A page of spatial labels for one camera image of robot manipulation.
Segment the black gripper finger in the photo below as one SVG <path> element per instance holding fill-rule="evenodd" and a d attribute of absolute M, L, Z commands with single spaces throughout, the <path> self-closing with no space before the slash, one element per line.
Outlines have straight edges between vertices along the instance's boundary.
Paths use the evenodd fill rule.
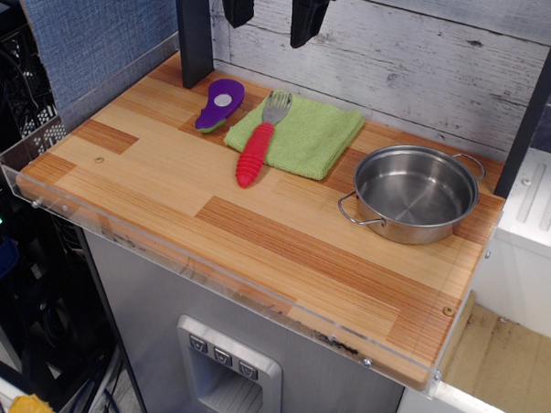
<path fill-rule="evenodd" d="M 333 0 L 292 0 L 292 48 L 300 48 L 320 33 L 329 3 Z"/>
<path fill-rule="evenodd" d="M 247 24 L 254 17 L 254 0 L 221 0 L 225 18 L 233 28 Z"/>

